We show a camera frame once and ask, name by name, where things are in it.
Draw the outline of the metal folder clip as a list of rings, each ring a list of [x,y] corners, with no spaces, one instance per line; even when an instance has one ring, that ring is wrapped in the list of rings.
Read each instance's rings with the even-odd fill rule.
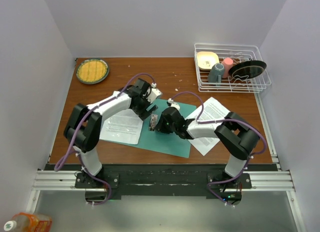
[[[156,114],[152,114],[150,116],[150,122],[149,122],[149,130],[154,131],[156,128],[158,122],[158,116]]]

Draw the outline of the printed paper sheet top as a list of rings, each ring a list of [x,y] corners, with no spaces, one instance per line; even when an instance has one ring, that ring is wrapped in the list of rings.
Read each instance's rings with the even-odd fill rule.
[[[123,110],[106,119],[101,128],[100,140],[137,145],[143,121],[131,110]]]

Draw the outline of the printed paper sheet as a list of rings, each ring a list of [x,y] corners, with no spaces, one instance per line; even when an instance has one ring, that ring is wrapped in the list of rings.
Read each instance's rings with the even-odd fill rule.
[[[225,116],[230,111],[224,107],[220,102],[218,102],[213,97],[210,97],[204,103],[204,111],[201,114],[199,120],[200,121],[208,121],[208,120],[221,120],[224,119]],[[219,141],[214,134],[213,137],[201,137],[199,139],[188,140],[203,156],[205,156]]]
[[[101,128],[100,140],[137,145],[143,121],[131,110],[123,110],[106,119]]]

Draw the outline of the printed paper sheet bottom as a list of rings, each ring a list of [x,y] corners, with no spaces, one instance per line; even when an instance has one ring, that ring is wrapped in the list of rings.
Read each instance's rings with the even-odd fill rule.
[[[204,111],[201,114],[199,120],[200,121],[208,121],[208,120],[221,120],[224,119],[225,116],[230,111],[224,107],[220,102],[218,102],[213,97],[210,97],[204,103]],[[203,156],[205,156],[219,141],[214,134],[213,137],[201,137],[199,139],[188,140]]]

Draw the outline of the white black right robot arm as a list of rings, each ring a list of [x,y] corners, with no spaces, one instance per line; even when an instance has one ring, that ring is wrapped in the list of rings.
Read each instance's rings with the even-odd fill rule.
[[[262,139],[256,128],[234,112],[219,120],[199,121],[195,118],[186,119],[178,109],[169,107],[161,113],[154,129],[164,134],[174,133],[186,140],[219,139],[230,153],[222,177],[223,184],[230,189],[241,182],[240,174],[246,167],[251,152]]]

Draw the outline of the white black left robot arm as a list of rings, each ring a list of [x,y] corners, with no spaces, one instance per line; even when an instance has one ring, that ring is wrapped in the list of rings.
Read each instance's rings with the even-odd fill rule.
[[[130,109],[140,119],[147,119],[158,107],[153,103],[162,96],[157,85],[138,79],[133,85],[126,85],[112,96],[90,105],[77,104],[68,119],[63,135],[68,140],[67,155],[74,149],[88,174],[86,183],[99,188],[104,177],[103,166],[97,153],[97,144],[106,119]]]

